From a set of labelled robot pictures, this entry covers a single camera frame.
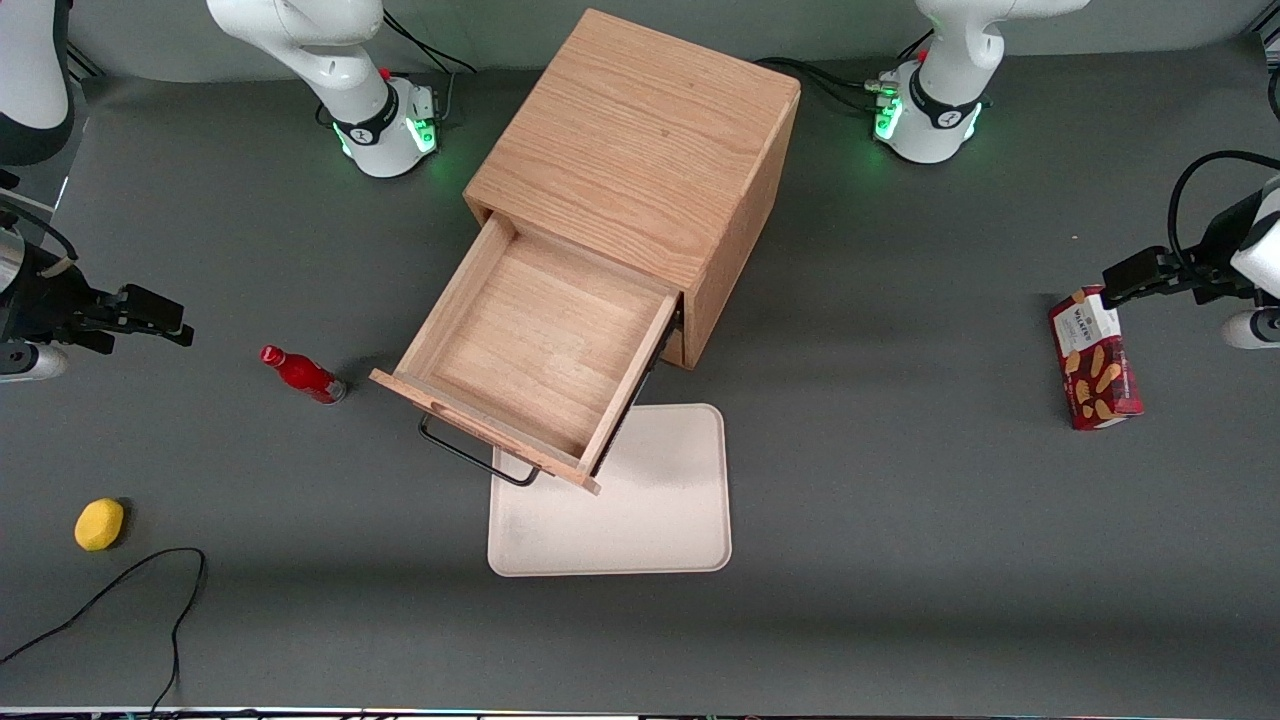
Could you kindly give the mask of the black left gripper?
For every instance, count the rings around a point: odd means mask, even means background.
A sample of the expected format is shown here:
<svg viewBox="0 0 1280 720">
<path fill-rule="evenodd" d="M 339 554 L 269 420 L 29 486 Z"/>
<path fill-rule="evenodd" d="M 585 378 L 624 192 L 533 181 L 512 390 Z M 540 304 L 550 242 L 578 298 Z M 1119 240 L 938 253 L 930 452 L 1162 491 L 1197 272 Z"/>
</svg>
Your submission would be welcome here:
<svg viewBox="0 0 1280 720">
<path fill-rule="evenodd" d="M 1253 192 L 1219 213 L 1194 246 L 1176 241 L 1179 200 L 1170 202 L 1170 245 L 1178 245 L 1188 278 L 1196 270 L 1194 301 L 1210 304 L 1219 299 L 1257 299 L 1260 291 L 1231 265 L 1231 258 L 1251 242 L 1251 232 L 1262 204 L 1262 192 Z M 1148 247 L 1102 272 L 1102 304 L 1120 307 L 1132 300 L 1174 293 L 1174 265 L 1170 250 Z"/>
</svg>

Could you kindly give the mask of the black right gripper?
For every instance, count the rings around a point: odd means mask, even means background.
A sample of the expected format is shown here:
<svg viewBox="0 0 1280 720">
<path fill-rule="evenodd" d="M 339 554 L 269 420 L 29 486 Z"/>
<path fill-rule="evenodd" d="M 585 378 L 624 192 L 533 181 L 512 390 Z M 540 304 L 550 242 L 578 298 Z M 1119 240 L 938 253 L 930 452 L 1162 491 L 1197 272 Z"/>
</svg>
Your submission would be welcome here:
<svg viewBox="0 0 1280 720">
<path fill-rule="evenodd" d="M 108 295 L 92 288 L 76 266 L 50 278 L 40 274 L 56 261 L 51 252 L 26 246 L 14 279 L 3 291 L 1 341 L 74 345 L 110 355 L 114 336 L 100 306 Z M 183 305 L 138 284 L 125 284 L 115 295 L 115 328 L 124 334 L 150 334 L 189 347 L 195 329 L 184 323 L 184 311 Z"/>
</svg>

